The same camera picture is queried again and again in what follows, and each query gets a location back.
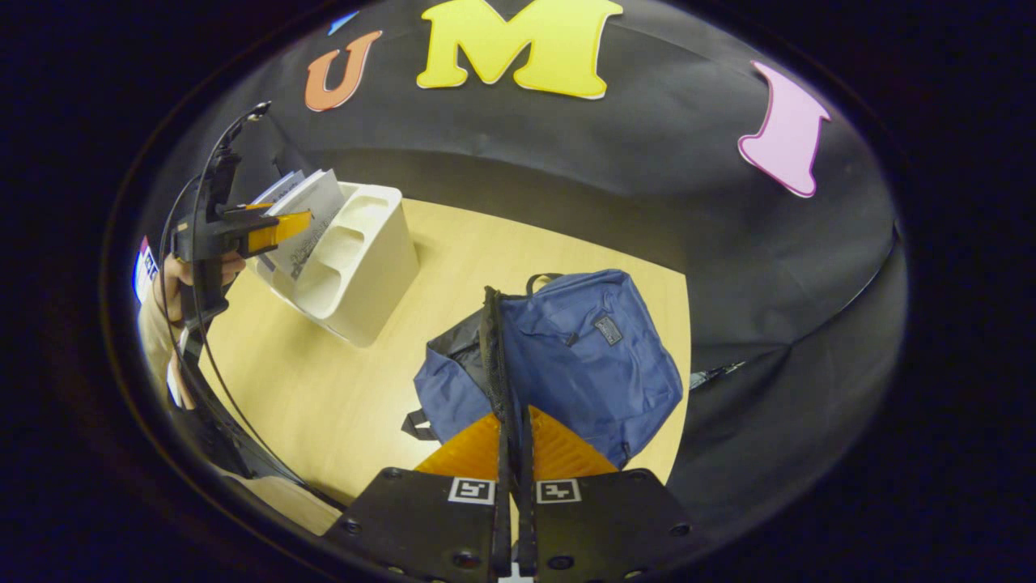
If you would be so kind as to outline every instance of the backpack strap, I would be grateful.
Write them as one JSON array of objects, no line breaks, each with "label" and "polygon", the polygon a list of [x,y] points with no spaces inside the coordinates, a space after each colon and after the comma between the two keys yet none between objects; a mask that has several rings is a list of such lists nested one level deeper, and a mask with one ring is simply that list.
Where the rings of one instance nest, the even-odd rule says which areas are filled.
[{"label": "backpack strap", "polygon": [[438,441],[439,438],[435,435],[435,431],[432,430],[431,426],[419,428],[418,426],[422,424],[428,424],[428,416],[425,415],[424,409],[419,409],[406,414],[406,417],[403,418],[403,427],[400,429],[404,434],[421,441]]},{"label": "backpack strap", "polygon": [[526,296],[531,296],[533,295],[533,284],[536,283],[537,279],[540,279],[541,276],[545,276],[548,280],[551,280],[551,279],[557,279],[558,276],[562,276],[562,274],[563,273],[559,273],[559,272],[538,272],[538,273],[534,274],[533,276],[528,278],[528,282],[525,283],[525,295]]}]

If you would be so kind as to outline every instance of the yellow letter m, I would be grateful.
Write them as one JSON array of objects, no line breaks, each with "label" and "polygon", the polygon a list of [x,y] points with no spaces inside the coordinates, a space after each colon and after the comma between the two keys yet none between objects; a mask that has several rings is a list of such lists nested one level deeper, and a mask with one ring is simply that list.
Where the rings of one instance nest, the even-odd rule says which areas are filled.
[{"label": "yellow letter m", "polygon": [[496,83],[518,53],[531,43],[528,62],[515,71],[526,89],[587,99],[604,96],[608,85],[597,76],[597,54],[604,23],[623,7],[608,0],[534,0],[510,22],[485,0],[450,0],[421,16],[432,21],[428,67],[418,76],[422,88],[457,87],[467,71],[457,66],[464,50],[484,83]]}]

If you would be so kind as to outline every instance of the pink letter i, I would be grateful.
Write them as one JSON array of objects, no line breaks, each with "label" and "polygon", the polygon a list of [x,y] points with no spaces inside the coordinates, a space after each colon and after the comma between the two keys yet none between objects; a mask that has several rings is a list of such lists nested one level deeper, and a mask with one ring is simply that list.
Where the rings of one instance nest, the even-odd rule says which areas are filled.
[{"label": "pink letter i", "polygon": [[784,187],[809,198],[816,192],[813,158],[821,142],[821,120],[830,121],[831,116],[788,78],[760,62],[752,64],[770,83],[770,105],[759,133],[742,136],[738,150]]}]

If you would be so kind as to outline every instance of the blue backpack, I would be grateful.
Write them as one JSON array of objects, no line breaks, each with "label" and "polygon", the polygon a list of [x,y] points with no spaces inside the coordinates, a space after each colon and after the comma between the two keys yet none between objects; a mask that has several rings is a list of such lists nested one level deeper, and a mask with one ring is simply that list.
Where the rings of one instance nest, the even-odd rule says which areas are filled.
[{"label": "blue backpack", "polygon": [[[552,281],[534,294],[540,276]],[[493,318],[514,403],[539,408],[625,467],[683,395],[677,367],[629,273],[535,274],[525,296],[487,290],[498,297]],[[407,415],[404,432],[445,443],[491,411],[499,416],[480,342],[485,312],[428,343],[413,379],[422,409]],[[431,427],[419,427],[425,422]]]}]

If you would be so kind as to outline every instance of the wooden table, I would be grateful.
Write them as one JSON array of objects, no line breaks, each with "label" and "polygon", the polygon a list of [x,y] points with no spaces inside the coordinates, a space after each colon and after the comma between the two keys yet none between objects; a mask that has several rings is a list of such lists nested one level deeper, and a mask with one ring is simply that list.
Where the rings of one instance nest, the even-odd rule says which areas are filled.
[{"label": "wooden table", "polygon": [[[227,387],[255,430],[299,476],[350,502],[386,466],[413,468],[439,444],[400,431],[421,407],[413,377],[425,343],[479,310],[485,285],[523,294],[534,272],[616,267],[632,276],[675,360],[684,399],[629,468],[666,482],[687,411],[691,333],[683,273],[522,223],[403,200],[421,268],[377,341],[357,349],[274,295],[251,269],[209,331]],[[207,359],[202,371],[229,406]]]}]

